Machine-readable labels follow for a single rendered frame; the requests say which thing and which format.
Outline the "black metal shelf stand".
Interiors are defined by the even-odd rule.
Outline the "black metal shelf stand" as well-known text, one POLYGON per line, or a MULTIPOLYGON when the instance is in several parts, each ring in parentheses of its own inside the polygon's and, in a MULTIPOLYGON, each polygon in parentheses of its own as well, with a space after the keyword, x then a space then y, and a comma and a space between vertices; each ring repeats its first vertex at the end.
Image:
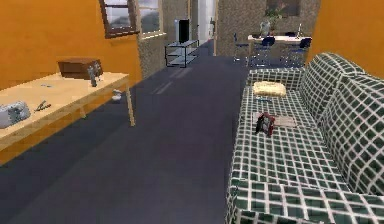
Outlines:
POLYGON ((198 46, 198 40, 188 40, 183 43, 175 41, 165 45, 165 65, 167 67, 186 68, 189 63, 198 57, 198 46))

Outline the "red black toy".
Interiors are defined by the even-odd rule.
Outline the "red black toy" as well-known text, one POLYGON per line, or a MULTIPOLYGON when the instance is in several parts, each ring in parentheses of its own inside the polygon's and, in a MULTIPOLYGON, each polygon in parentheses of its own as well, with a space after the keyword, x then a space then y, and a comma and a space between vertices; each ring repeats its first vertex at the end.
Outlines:
POLYGON ((267 112, 260 113, 257 117, 256 132, 263 132, 267 137, 273 133, 275 118, 267 112))

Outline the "yellow cushion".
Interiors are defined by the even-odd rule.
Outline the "yellow cushion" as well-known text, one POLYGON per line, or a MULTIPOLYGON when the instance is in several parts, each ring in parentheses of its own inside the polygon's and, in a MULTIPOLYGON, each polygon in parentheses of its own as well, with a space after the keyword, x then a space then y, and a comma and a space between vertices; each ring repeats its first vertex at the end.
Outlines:
POLYGON ((253 84, 253 93, 260 96, 284 97, 286 87, 278 82, 260 81, 253 84))

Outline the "black television set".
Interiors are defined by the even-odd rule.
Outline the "black television set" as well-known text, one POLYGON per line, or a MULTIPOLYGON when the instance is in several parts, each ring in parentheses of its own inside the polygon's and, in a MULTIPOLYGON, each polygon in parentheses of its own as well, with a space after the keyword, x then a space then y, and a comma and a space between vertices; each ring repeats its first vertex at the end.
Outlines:
POLYGON ((184 43, 189 40, 189 20, 180 19, 175 21, 176 41, 184 43))

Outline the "pale open book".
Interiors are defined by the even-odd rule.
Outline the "pale open book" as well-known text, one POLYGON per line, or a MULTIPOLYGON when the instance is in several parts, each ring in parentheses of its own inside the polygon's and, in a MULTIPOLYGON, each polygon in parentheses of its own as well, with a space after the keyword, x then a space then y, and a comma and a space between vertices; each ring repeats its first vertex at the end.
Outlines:
MULTIPOLYGON (((259 117, 261 117, 262 114, 258 112, 254 112, 252 114, 252 120, 254 123, 257 123, 257 120, 259 117)), ((281 126, 281 127, 296 127, 297 122, 293 117, 289 116, 276 116, 274 120, 274 125, 275 126, 281 126)))

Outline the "white room door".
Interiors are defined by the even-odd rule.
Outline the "white room door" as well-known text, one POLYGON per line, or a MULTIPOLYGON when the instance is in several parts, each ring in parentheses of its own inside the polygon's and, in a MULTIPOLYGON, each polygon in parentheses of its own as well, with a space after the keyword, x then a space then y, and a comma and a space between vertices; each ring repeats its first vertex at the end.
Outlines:
POLYGON ((213 38, 216 0, 198 0, 198 39, 204 44, 213 38))

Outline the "blue chair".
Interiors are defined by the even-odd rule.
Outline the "blue chair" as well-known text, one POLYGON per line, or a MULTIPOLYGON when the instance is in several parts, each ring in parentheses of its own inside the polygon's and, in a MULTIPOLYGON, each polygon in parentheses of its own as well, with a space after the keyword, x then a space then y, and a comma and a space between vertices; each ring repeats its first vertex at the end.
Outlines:
POLYGON ((270 52, 275 43, 275 38, 268 36, 260 43, 255 43, 252 47, 251 65, 254 67, 266 67, 271 64, 270 52))
POLYGON ((312 39, 303 38, 298 44, 291 44, 284 52, 284 65, 286 67, 302 67, 304 56, 311 45, 312 39))

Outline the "pale framed window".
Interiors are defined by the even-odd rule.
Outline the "pale framed window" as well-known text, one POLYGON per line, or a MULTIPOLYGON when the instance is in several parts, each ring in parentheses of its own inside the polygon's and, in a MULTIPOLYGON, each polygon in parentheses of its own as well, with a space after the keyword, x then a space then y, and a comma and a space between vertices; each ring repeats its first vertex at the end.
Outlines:
POLYGON ((163 0, 136 0, 141 39, 164 35, 162 6, 163 0))

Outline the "grey statuette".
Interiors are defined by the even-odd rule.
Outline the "grey statuette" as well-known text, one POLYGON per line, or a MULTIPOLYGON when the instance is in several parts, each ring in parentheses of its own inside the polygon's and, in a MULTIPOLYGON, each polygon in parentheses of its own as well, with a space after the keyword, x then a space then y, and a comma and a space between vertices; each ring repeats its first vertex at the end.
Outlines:
POLYGON ((97 86, 97 81, 96 81, 97 71, 96 71, 96 69, 93 66, 89 66, 87 71, 88 71, 88 75, 90 77, 91 86, 96 87, 97 86))

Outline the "green white checked sofa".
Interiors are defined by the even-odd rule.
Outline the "green white checked sofa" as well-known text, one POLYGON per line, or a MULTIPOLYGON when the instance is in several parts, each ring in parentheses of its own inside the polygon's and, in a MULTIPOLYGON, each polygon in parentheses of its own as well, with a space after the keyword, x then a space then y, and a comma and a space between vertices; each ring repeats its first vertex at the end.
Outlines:
POLYGON ((384 224, 384 80, 335 53, 250 71, 226 200, 224 224, 384 224), (254 94, 260 81, 286 95, 254 94), (267 137, 254 112, 297 126, 267 137))

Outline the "pale dining table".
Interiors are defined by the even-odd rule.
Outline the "pale dining table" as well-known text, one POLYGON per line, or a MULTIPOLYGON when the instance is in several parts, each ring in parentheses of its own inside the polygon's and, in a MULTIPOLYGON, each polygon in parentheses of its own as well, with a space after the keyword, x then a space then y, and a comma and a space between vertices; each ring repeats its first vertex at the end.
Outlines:
MULTIPOLYGON (((296 37, 291 37, 291 36, 271 36, 275 38, 275 44, 285 44, 285 45, 291 45, 291 44, 298 44, 303 38, 307 37, 301 37, 300 39, 296 39, 296 37)), ((251 56, 252 56, 252 47, 254 46, 255 43, 260 43, 262 39, 265 37, 257 36, 257 35, 249 35, 248 36, 248 66, 251 65, 251 56)))

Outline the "brown box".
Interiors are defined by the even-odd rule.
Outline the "brown box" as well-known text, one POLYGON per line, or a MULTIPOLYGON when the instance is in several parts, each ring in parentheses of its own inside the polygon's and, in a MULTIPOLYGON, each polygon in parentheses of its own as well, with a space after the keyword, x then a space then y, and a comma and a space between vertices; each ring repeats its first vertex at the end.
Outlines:
POLYGON ((95 76, 103 74, 101 61, 96 58, 67 58, 58 62, 60 73, 65 78, 89 80, 88 68, 92 67, 95 76))

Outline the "green house plant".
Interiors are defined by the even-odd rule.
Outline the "green house plant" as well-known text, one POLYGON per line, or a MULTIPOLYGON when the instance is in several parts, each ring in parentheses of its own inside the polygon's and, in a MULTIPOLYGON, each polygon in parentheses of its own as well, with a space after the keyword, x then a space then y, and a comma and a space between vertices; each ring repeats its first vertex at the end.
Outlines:
POLYGON ((275 31, 277 27, 277 22, 282 18, 282 7, 276 8, 267 8, 266 16, 270 22, 270 31, 275 31))

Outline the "light wooden table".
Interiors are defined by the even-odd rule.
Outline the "light wooden table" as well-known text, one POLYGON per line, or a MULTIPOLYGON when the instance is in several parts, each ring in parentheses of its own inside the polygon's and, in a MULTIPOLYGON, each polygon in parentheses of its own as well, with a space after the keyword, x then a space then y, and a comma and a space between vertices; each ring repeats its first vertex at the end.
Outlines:
POLYGON ((89 80, 64 78, 60 73, 56 73, 1 90, 0 105, 24 101, 31 115, 12 126, 0 129, 0 166, 33 145, 32 140, 24 142, 24 139, 76 111, 85 117, 84 108, 87 105, 100 98, 108 99, 114 89, 125 88, 130 125, 134 126, 129 82, 128 74, 104 72, 97 86, 92 87, 89 80), (34 112, 44 100, 51 104, 51 107, 34 112))

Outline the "dark red pen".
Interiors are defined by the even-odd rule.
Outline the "dark red pen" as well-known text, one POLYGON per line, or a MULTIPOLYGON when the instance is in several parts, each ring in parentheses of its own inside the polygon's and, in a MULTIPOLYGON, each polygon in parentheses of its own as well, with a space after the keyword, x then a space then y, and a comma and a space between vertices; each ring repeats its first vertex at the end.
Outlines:
POLYGON ((39 104, 39 106, 34 110, 34 112, 42 111, 42 110, 45 110, 45 109, 51 107, 51 104, 47 104, 46 102, 47 102, 46 100, 42 101, 39 104))

